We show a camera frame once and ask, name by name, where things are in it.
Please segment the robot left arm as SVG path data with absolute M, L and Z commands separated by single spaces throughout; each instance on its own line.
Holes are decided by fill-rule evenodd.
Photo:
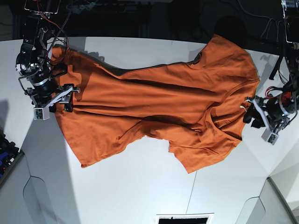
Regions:
M 243 122 L 265 128 L 262 138 L 274 144 L 278 133 L 299 116 L 299 2 L 283 0 L 283 39 L 278 42 L 279 56 L 269 76 L 280 86 L 269 86 L 263 95 L 246 97 L 250 107 Z

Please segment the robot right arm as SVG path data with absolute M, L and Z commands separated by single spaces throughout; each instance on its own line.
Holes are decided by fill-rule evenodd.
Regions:
M 69 51 L 68 41 L 64 41 L 64 54 L 54 62 L 49 53 L 64 32 L 64 25 L 59 26 L 50 20 L 57 14 L 60 6 L 58 0 L 27 0 L 25 10 L 30 11 L 23 24 L 23 43 L 16 59 L 15 68 L 19 72 L 18 81 L 27 80 L 30 88 L 23 88 L 34 105 L 35 119 L 46 120 L 48 113 L 56 111 L 56 104 L 64 106 L 66 112 L 72 112 L 73 93 L 79 88 L 73 84 L 60 86 L 56 79 L 67 74 L 68 67 L 64 59 Z

